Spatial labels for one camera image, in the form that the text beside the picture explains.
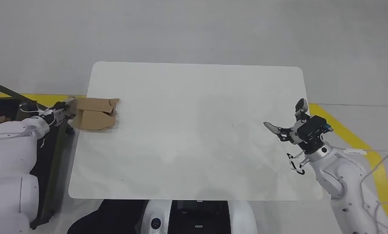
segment yellow tape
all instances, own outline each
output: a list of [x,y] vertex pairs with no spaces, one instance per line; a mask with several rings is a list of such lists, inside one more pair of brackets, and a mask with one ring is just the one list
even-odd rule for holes
[[[46,94],[30,94],[30,93],[23,93],[22,95],[31,100],[37,101],[38,103],[46,107],[54,106],[56,102],[61,102],[70,96],[70,95],[46,95]],[[4,93],[0,93],[0,98],[7,97],[7,96],[8,95]],[[74,96],[77,98],[85,97],[84,95],[74,95]]]
[[[366,144],[362,139],[356,136],[343,124],[338,122],[331,114],[327,113],[322,107],[318,104],[310,104],[310,112],[312,115],[318,115],[327,120],[327,123],[330,124],[334,132],[342,138],[346,143],[348,143],[352,148],[355,149],[372,149],[370,145]],[[369,161],[370,168],[373,169],[376,165],[383,159],[381,155],[377,152],[367,152],[365,156]],[[381,164],[376,171],[373,172],[373,178],[375,180],[377,195],[380,202],[388,202],[388,177],[386,174],[386,169],[384,164]],[[388,215],[388,204],[383,204],[383,209]]]

